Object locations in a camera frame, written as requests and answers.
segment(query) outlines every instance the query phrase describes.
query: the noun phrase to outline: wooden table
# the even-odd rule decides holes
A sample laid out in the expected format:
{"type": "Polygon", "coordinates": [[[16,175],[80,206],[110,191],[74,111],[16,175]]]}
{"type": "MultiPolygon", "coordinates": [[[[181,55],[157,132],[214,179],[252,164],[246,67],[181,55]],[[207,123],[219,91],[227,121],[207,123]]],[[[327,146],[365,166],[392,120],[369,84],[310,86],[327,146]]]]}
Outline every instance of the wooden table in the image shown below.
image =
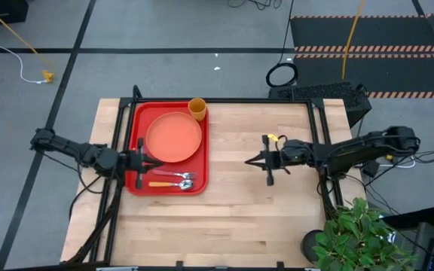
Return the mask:
{"type": "MultiPolygon", "coordinates": [[[[118,103],[100,100],[90,142],[110,145],[118,103]]],[[[185,266],[274,267],[283,261],[286,267],[310,266],[299,247],[304,234],[322,228],[325,221],[316,170],[294,166],[289,168],[291,175],[275,171],[275,185],[268,187],[265,172],[243,163],[262,149],[264,134],[311,142],[306,105],[208,106],[211,151],[206,190],[198,196],[159,197],[137,197],[124,190],[111,264],[175,266],[183,260],[185,266]]],[[[350,139],[343,102],[325,100],[325,112],[332,142],[350,139]]],[[[320,129],[317,110],[315,115],[320,129]]],[[[323,142],[321,130],[319,140],[323,142]]],[[[356,169],[349,174],[360,179],[356,169]]],[[[83,178],[95,178],[93,170],[85,169],[83,178]]],[[[94,190],[101,188],[102,182],[94,190]]],[[[347,201],[365,198],[362,185],[351,178],[341,181],[341,190],[347,201]]],[[[84,193],[76,202],[61,260],[68,260],[93,230],[99,201],[100,195],[84,193]]],[[[105,241],[103,233],[100,248],[105,241]]]]}

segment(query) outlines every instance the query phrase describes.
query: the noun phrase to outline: green plant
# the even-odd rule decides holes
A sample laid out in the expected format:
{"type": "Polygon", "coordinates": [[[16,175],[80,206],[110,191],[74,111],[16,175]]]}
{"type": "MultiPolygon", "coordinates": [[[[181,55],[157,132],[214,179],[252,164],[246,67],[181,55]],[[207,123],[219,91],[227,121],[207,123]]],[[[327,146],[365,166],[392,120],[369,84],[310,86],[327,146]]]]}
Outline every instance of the green plant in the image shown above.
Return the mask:
{"type": "Polygon", "coordinates": [[[351,209],[339,206],[337,218],[326,221],[324,231],[316,235],[316,265],[331,271],[413,270],[415,257],[388,241],[394,230],[379,217],[364,199],[354,199],[351,209]]]}

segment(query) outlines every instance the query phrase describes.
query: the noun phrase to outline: plant pot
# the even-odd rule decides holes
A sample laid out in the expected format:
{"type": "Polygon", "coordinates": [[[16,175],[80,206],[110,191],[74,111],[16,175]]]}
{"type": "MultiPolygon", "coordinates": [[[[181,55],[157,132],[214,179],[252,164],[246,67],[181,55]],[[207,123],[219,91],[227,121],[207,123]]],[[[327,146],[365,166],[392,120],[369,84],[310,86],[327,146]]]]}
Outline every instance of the plant pot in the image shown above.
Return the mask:
{"type": "Polygon", "coordinates": [[[306,257],[306,259],[315,264],[319,257],[316,252],[313,250],[313,246],[317,245],[316,234],[322,233],[322,230],[311,230],[307,233],[301,241],[301,253],[306,257]]]}

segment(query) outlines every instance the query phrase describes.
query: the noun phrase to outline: white cable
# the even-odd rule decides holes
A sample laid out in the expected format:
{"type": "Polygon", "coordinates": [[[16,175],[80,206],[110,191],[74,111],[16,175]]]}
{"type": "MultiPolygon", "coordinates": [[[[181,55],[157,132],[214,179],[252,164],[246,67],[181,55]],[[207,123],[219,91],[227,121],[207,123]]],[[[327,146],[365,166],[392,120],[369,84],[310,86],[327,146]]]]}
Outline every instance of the white cable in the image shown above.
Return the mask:
{"type": "Polygon", "coordinates": [[[12,54],[13,56],[15,56],[15,57],[18,58],[18,60],[20,61],[20,64],[21,64],[20,77],[21,77],[21,79],[23,79],[25,82],[33,83],[33,84],[47,83],[46,80],[43,80],[43,81],[30,81],[30,80],[27,80],[26,78],[24,78],[24,77],[23,77],[23,61],[21,60],[21,57],[18,56],[17,54],[15,54],[15,53],[13,53],[11,50],[9,50],[9,49],[7,49],[7,48],[4,48],[3,46],[0,46],[0,49],[5,50],[5,51],[7,51],[8,53],[10,53],[10,54],[12,54]]]}
{"type": "MultiPolygon", "coordinates": [[[[416,162],[414,161],[414,156],[411,156],[411,161],[413,161],[413,164],[411,164],[410,166],[396,166],[400,169],[410,169],[412,167],[414,167],[416,165],[416,162]]],[[[380,165],[382,167],[392,167],[393,165],[380,165]]]]}

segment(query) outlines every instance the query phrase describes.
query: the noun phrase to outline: metal spoon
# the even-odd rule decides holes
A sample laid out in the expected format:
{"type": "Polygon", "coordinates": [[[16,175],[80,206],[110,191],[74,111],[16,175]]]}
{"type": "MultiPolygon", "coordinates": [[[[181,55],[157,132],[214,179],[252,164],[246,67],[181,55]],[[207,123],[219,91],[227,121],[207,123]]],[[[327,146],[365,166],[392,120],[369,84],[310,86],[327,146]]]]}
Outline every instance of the metal spoon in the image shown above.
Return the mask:
{"type": "Polygon", "coordinates": [[[192,179],[192,178],[195,178],[197,176],[197,173],[193,173],[193,172],[175,173],[175,172],[166,172],[166,171],[158,170],[158,169],[154,169],[152,172],[157,174],[157,175],[180,176],[184,179],[192,179]]]}
{"type": "Polygon", "coordinates": [[[182,191],[189,190],[194,186],[194,182],[192,180],[185,179],[179,183],[172,183],[166,181],[151,181],[148,183],[149,187],[172,187],[178,186],[182,191]]]}

